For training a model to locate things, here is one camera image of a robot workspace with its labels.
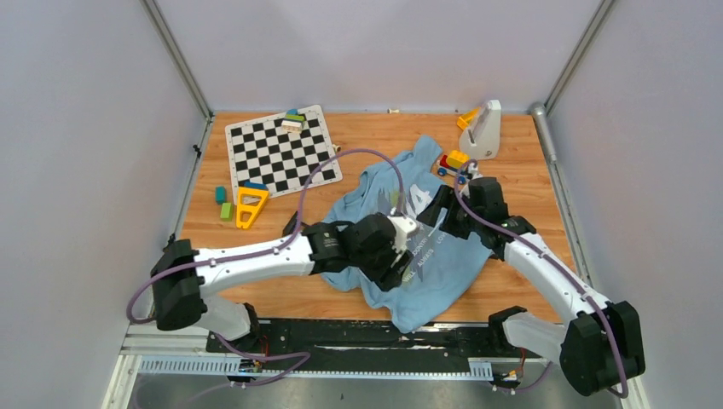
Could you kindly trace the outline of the light blue printed t-shirt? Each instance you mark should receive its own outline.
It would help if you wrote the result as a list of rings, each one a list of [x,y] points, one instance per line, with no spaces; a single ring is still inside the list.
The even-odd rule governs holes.
[[[332,206],[325,222],[357,222],[373,213],[388,214],[399,195],[405,198],[403,214],[415,218],[442,185],[431,172],[441,154],[437,142],[423,135],[412,150],[395,157],[395,170],[385,161],[368,166],[359,177],[358,187]],[[389,291],[380,290],[358,268],[321,277],[338,291],[361,290],[370,308],[388,308],[393,325],[409,333],[448,310],[475,282],[492,254],[478,236],[456,238],[439,226],[421,225],[407,246],[413,260],[402,283]]]

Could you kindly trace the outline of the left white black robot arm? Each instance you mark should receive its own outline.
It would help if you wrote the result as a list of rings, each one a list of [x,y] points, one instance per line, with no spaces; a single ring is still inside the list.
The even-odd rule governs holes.
[[[382,291],[398,287],[413,259],[408,239],[419,224],[408,216],[374,213],[358,222],[317,222],[277,240],[225,249],[170,244],[151,271],[154,321],[160,331],[190,326],[215,332],[241,352],[254,350],[261,329],[252,307],[220,292],[286,276],[357,268]]]

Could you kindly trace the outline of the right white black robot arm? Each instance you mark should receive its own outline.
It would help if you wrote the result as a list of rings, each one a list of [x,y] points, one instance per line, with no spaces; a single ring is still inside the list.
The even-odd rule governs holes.
[[[612,302],[574,274],[529,221],[510,214],[495,178],[439,187],[416,218],[456,238],[476,234],[497,259],[523,275],[562,320],[553,324],[519,306],[492,314],[486,334],[492,352],[505,356],[527,349],[559,366],[583,396],[616,385],[621,387],[617,393],[626,396],[628,380],[645,373],[638,311],[627,301]]]

